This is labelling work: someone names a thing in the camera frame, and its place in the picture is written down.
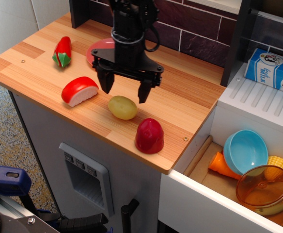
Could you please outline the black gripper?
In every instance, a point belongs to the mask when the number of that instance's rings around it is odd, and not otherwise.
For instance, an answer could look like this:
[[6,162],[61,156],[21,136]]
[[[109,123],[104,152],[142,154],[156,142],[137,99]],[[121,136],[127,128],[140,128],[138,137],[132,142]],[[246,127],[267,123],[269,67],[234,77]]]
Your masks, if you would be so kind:
[[164,68],[147,57],[144,36],[142,32],[130,38],[113,30],[111,38],[114,40],[114,48],[92,50],[92,65],[105,93],[110,92],[115,75],[141,82],[138,89],[139,103],[146,102],[152,87],[160,86]]

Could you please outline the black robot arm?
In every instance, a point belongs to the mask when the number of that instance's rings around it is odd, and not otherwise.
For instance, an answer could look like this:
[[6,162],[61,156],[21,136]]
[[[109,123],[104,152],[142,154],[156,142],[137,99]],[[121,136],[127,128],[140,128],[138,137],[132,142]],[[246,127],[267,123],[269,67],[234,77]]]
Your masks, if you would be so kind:
[[153,24],[158,20],[159,10],[152,0],[111,0],[109,4],[113,13],[114,48],[93,49],[92,66],[105,93],[110,92],[114,76],[119,75],[140,82],[138,98],[140,103],[145,103],[151,89],[160,86],[164,71],[146,54],[156,51],[160,43],[152,49],[145,45],[148,30],[158,36]]

